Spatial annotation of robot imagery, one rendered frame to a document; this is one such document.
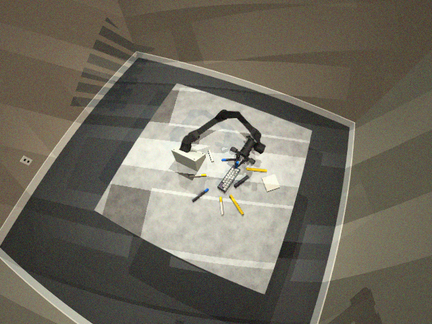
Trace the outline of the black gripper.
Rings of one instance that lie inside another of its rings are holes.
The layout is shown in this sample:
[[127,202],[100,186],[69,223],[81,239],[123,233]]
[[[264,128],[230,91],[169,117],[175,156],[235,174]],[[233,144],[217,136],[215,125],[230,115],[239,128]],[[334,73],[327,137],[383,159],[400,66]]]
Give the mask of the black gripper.
[[[255,160],[253,158],[249,158],[248,155],[251,152],[252,148],[250,148],[247,145],[244,145],[243,149],[241,151],[238,151],[237,148],[232,147],[230,149],[231,151],[236,153],[236,161],[238,161],[238,159],[240,158],[240,155],[244,157],[244,159],[241,161],[241,163],[238,165],[238,167],[243,164],[245,161],[250,161],[250,163],[254,164]],[[242,154],[241,154],[242,153]]]

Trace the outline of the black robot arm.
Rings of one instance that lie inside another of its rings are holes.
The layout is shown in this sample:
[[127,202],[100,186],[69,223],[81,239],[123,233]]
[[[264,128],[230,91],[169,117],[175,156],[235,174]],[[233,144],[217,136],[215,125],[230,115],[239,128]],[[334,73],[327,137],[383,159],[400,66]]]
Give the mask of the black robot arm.
[[[211,121],[207,122],[202,127],[199,127],[198,129],[193,130],[187,135],[185,135],[179,150],[188,153],[192,146],[191,142],[195,142],[196,140],[198,140],[200,138],[200,134],[202,134],[204,131],[208,130],[215,124],[232,118],[238,118],[240,123],[250,132],[251,136],[253,137],[251,138],[250,135],[247,136],[248,140],[245,145],[249,146],[250,148],[254,148],[256,152],[262,154],[265,150],[266,145],[261,143],[261,133],[256,128],[251,126],[248,121],[240,114],[239,111],[228,111],[226,109],[222,109]],[[256,140],[256,142],[254,141],[254,139]]]

